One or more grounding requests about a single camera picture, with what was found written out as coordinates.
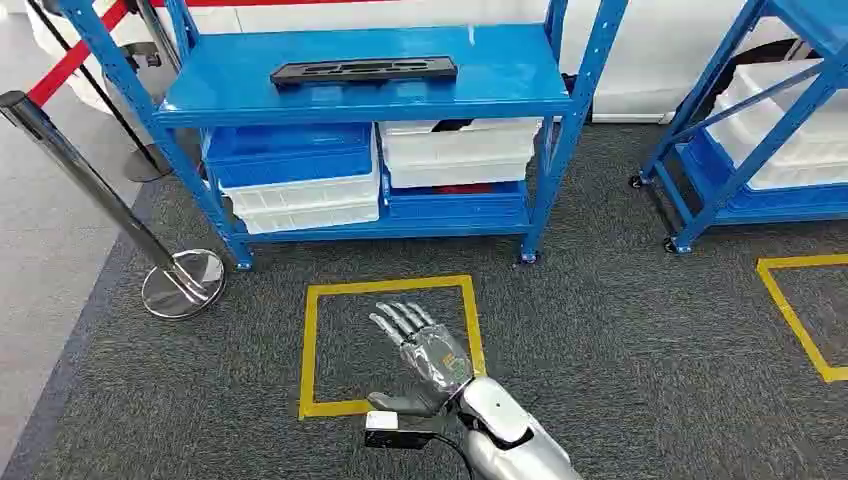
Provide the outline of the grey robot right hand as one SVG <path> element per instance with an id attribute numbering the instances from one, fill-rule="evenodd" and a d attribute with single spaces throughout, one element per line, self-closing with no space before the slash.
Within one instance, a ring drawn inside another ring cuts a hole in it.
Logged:
<path id="1" fill-rule="evenodd" d="M 437 415 L 474 378 L 465 348 L 447 327 L 414 302 L 378 302 L 372 320 L 397 347 L 401 359 L 419 377 L 413 396 L 367 395 L 376 410 L 402 415 Z"/>

